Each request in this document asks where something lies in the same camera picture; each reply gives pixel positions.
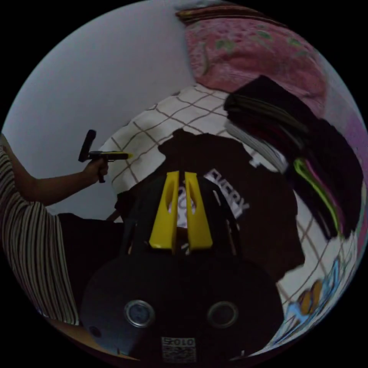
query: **yellow plastic part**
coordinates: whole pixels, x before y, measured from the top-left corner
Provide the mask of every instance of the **yellow plastic part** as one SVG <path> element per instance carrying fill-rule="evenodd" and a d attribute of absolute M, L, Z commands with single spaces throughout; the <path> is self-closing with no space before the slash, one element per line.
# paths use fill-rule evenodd
<path fill-rule="evenodd" d="M 189 250 L 209 249 L 212 247 L 213 241 L 196 173 L 185 173 L 185 190 L 187 195 Z M 192 201 L 196 208 L 194 213 L 192 211 Z"/>
<path fill-rule="evenodd" d="M 125 153 L 128 155 L 128 158 L 132 158 L 133 157 L 133 154 L 131 153 L 127 153 L 127 152 L 124 152 L 124 151 L 110 151 L 110 152 L 101 152 L 101 154 L 122 154 L 122 153 Z"/>
<path fill-rule="evenodd" d="M 175 253 L 179 171 L 168 172 L 149 243 L 155 249 Z"/>

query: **pink pillow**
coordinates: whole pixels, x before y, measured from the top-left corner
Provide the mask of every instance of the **pink pillow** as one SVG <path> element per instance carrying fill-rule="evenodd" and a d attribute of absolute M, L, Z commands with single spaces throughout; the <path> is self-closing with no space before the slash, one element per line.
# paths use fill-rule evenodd
<path fill-rule="evenodd" d="M 265 75 L 322 116 L 326 79 L 317 52 L 291 30 L 255 19 L 206 19 L 187 26 L 186 41 L 198 83 L 231 93 Z"/>

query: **circular sensor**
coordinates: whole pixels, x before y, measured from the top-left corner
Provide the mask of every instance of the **circular sensor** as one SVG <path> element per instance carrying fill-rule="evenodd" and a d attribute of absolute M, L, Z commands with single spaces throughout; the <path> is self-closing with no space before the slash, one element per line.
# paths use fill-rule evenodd
<path fill-rule="evenodd" d="M 211 306 L 207 313 L 207 320 L 212 327 L 225 329 L 236 322 L 238 315 L 238 308 L 234 303 L 223 301 Z"/>
<path fill-rule="evenodd" d="M 154 309 L 143 300 L 132 300 L 127 303 L 124 314 L 130 324 L 141 328 L 148 327 L 155 319 Z"/>

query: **fisheye view circle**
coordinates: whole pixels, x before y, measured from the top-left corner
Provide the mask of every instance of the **fisheye view circle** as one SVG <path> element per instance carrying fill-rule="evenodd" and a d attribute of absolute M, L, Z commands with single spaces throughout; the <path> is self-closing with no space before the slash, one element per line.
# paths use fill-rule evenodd
<path fill-rule="evenodd" d="M 360 265 L 367 147 L 348 87 L 288 25 L 220 0 L 135 2 L 19 90 L 1 250 L 42 319 L 103 362 L 266 360 Z"/>

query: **wooden edge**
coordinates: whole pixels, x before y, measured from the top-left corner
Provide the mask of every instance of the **wooden edge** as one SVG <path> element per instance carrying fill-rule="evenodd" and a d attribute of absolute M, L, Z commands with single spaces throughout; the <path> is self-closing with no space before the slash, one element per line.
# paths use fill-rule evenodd
<path fill-rule="evenodd" d="M 63 323 L 57 320 L 51 320 L 49 318 L 45 318 L 45 319 L 47 320 L 47 322 L 50 323 L 51 326 L 56 328 L 59 332 L 63 333 L 64 335 L 71 338 L 72 340 L 75 340 L 76 342 L 79 342 L 89 348 L 97 350 L 101 353 L 112 355 L 114 357 L 137 360 L 127 355 L 113 354 L 105 350 L 104 348 L 102 348 L 95 342 L 92 336 L 82 326 L 69 325 L 67 323 Z"/>

